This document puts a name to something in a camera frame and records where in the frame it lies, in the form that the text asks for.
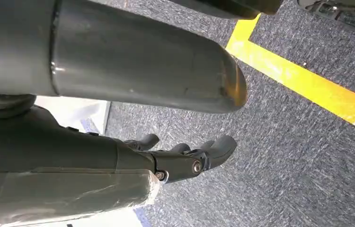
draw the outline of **yellow floor tape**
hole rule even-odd
[[[250,42],[258,18],[238,21],[226,50],[247,65],[355,126],[355,92]]]

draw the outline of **screw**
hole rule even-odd
[[[163,181],[165,179],[165,173],[164,172],[156,172],[155,176],[158,178],[158,180]]]
[[[194,174],[198,174],[201,172],[201,163],[200,161],[194,161],[193,163],[193,173]]]

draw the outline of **dark gray plastic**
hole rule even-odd
[[[211,113],[240,109],[246,82],[217,43],[85,0],[64,0],[53,79],[60,95]]]
[[[50,78],[55,0],[0,0],[0,94],[56,95]]]

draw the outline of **floor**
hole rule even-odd
[[[102,1],[211,38],[225,46],[236,22],[167,0]],[[355,31],[284,0],[262,15],[250,40],[355,92]],[[154,227],[355,226],[355,126],[240,63],[249,87],[244,108],[205,114],[112,103],[106,134],[156,133],[169,149],[228,134],[238,141],[221,167],[164,185],[145,207]]]

